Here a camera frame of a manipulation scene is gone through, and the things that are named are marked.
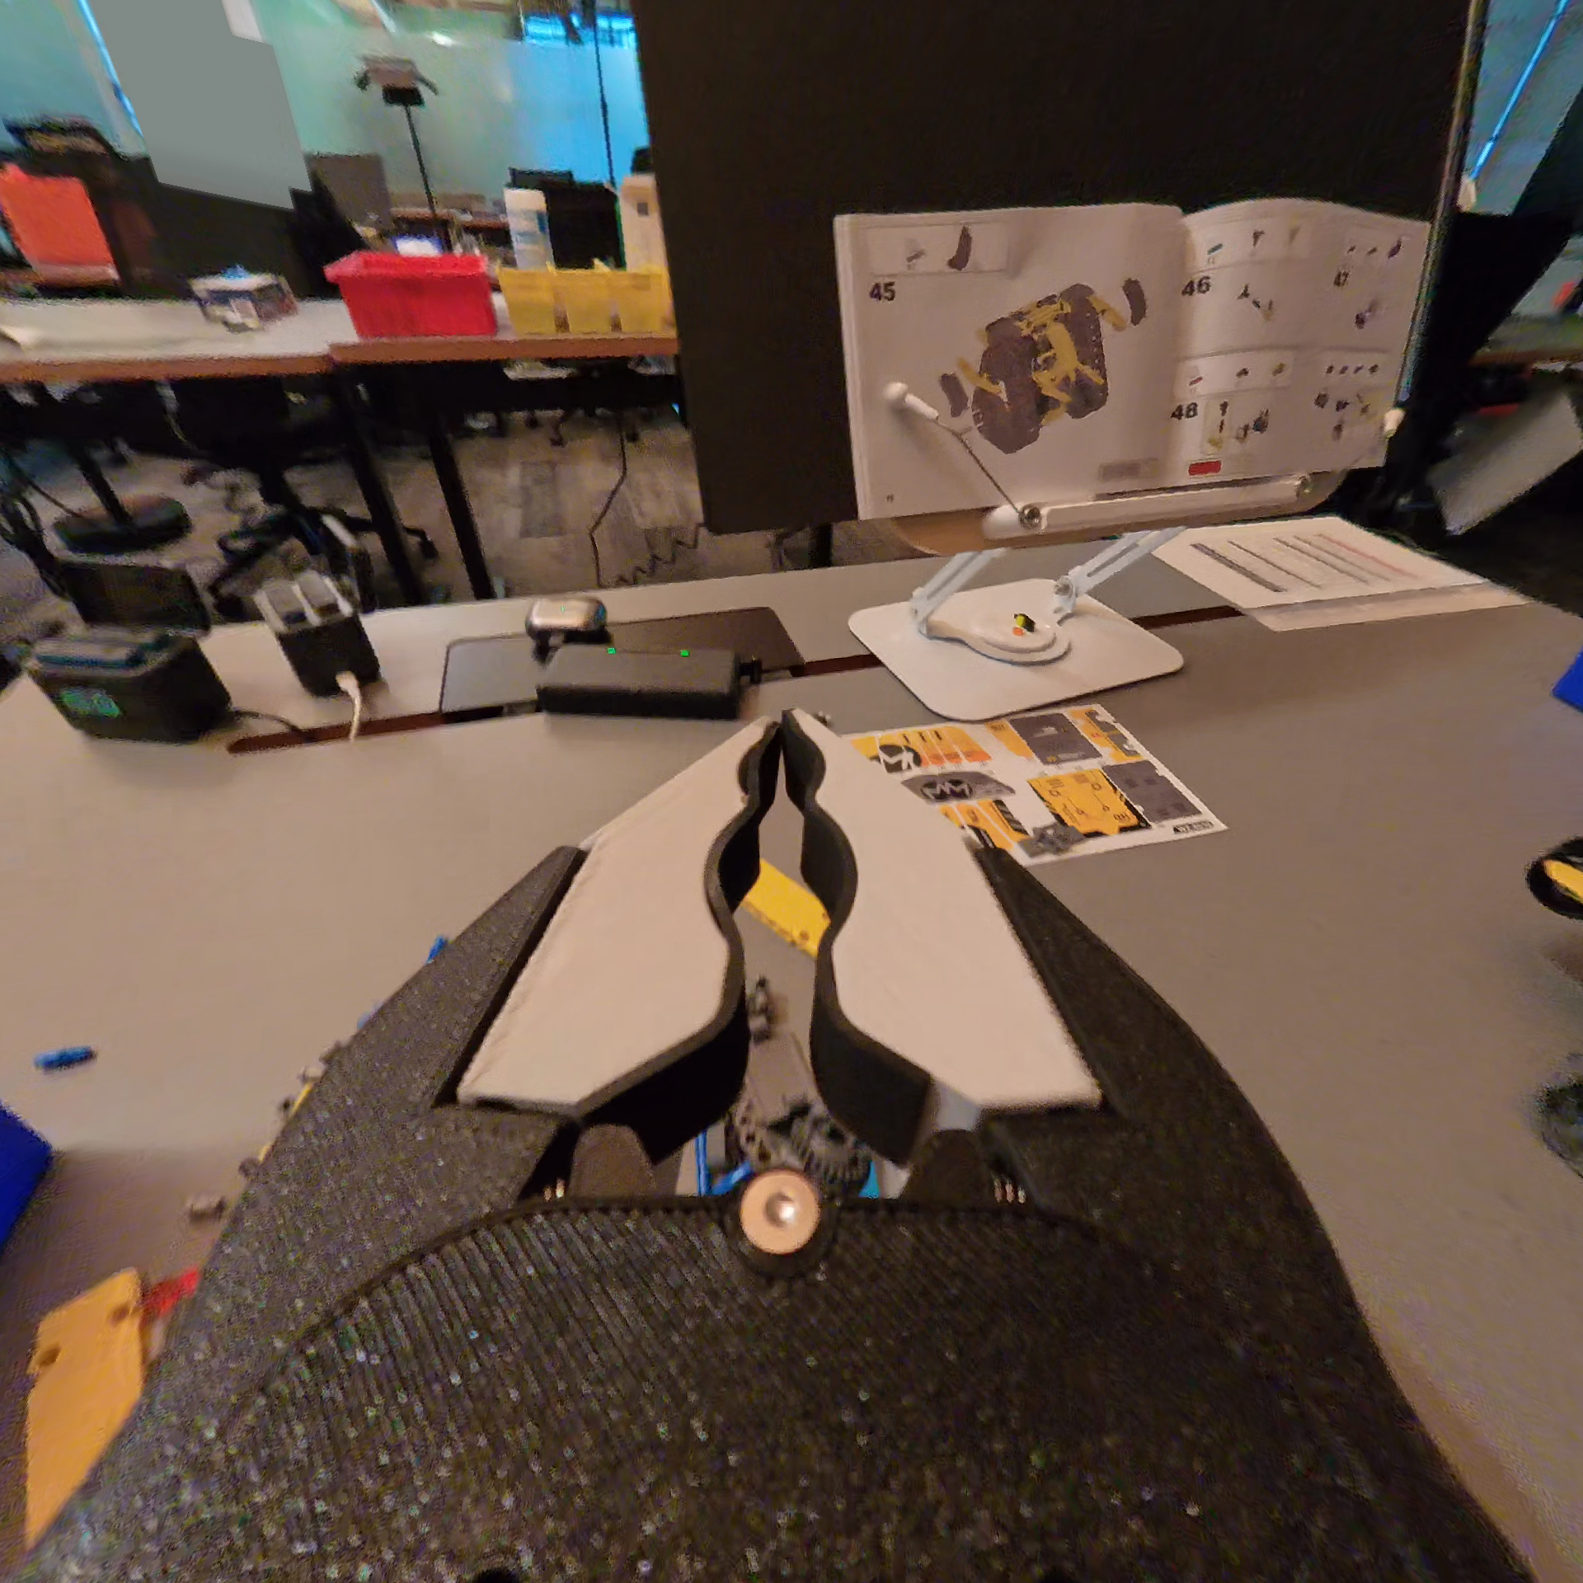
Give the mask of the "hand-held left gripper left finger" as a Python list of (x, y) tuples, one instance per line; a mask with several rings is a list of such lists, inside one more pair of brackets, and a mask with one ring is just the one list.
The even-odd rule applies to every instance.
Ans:
[(461, 1104), (625, 1127), (653, 1160), (733, 1106), (751, 1046), (738, 911), (780, 768), (779, 723), (751, 722), (583, 842)]

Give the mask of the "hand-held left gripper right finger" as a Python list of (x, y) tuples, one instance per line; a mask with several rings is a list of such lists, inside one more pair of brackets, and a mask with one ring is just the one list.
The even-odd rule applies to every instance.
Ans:
[(807, 710), (782, 715), (800, 872), (828, 923), (808, 1053), (825, 1104), (909, 1170), (939, 1132), (1095, 1109), (1102, 1088), (998, 898), (992, 855)]

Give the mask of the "instruction booklet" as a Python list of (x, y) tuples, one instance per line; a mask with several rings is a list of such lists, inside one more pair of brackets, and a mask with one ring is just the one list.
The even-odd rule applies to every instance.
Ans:
[(1320, 199), (833, 220), (865, 519), (1376, 468), (1430, 225)]

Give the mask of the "yellow toy beam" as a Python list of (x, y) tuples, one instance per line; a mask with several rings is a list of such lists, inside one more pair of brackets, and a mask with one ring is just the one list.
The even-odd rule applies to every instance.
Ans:
[(757, 880), (741, 901), (741, 910), (802, 954), (818, 957), (830, 915), (802, 880), (792, 878), (774, 862), (761, 860)]

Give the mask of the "pile of toy parts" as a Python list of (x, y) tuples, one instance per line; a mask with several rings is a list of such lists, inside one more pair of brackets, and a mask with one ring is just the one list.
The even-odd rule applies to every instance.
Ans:
[(787, 1000), (764, 976), (749, 984), (746, 1012), (741, 1089), (683, 1150), (680, 1190), (723, 1197), (749, 1177), (795, 1170), (827, 1198), (879, 1198), (878, 1159), (827, 1107)]

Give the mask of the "yellow sticker sheet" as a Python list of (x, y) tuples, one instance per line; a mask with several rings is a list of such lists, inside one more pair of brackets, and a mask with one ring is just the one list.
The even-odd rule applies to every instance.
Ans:
[[(1105, 707), (1046, 705), (987, 722), (927, 722), (851, 733), (891, 781), (960, 837), (1024, 865), (1217, 834), (1226, 822)], [(1020, 840), (1061, 821), (1087, 835), (1028, 862)]]

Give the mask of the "black power adapter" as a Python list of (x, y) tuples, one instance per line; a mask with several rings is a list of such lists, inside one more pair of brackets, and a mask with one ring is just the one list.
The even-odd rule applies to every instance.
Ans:
[(563, 646), (536, 682), (540, 712), (627, 718), (734, 720), (747, 689), (724, 647)]

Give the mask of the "white book stand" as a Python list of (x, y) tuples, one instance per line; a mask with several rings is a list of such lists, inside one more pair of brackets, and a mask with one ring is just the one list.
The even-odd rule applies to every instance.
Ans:
[(1399, 417), (1382, 352), (1252, 354), (1110, 392), (1084, 415), (1010, 375), (848, 375), (861, 504), (937, 530), (937, 568), (858, 608), (861, 649), (926, 708), (985, 722), (1178, 670), (1102, 583), (1191, 529), (1280, 519), (1377, 464)]

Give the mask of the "black battery charger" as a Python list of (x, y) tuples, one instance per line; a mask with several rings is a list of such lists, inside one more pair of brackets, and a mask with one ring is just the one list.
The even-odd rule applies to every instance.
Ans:
[(385, 679), (362, 611), (327, 573), (307, 568), (296, 578), (271, 578), (253, 600), (309, 695), (342, 695), (345, 677), (358, 687)]
[(106, 741), (190, 743), (236, 713), (188, 631), (85, 628), (33, 642), (24, 674), (73, 728)]

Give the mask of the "laminated instruction sheet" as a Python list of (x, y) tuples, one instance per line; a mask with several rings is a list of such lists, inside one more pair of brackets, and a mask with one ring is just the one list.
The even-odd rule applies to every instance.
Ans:
[(1343, 517), (1186, 527), (1158, 562), (1272, 631), (1522, 606), (1527, 598)]

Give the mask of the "blue plastic box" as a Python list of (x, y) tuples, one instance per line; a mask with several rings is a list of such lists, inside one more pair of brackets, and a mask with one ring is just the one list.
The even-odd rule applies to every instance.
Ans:
[(0, 1244), (5, 1248), (53, 1164), (48, 1139), (2, 1104)]

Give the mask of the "yellow toy panel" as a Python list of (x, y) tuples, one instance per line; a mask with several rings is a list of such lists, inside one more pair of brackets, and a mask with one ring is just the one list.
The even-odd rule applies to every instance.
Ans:
[(146, 1284), (118, 1271), (42, 1317), (29, 1363), (24, 1544), (48, 1531), (146, 1386)]

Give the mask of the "red plastic bin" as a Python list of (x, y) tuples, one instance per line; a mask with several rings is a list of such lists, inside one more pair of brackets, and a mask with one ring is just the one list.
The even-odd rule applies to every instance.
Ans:
[(494, 281), (477, 253), (362, 248), (325, 266), (367, 341), (487, 337), (498, 331)]

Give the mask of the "white leaning panel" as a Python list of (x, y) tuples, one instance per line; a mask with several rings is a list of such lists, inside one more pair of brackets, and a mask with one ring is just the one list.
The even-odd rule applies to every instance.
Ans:
[(1461, 537), (1580, 459), (1580, 392), (1559, 385), (1478, 428), (1430, 468), (1443, 529)]

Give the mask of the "tripod stand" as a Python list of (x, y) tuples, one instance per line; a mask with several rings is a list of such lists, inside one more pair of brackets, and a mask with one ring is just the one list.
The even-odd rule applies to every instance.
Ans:
[(426, 93), (436, 92), (436, 83), (404, 55), (372, 52), (362, 57), (352, 80), (358, 92), (378, 93), (388, 108), (401, 110), (428, 214), (436, 225), (444, 227), (447, 222), (441, 214), (418, 125), (418, 111), (426, 108)]

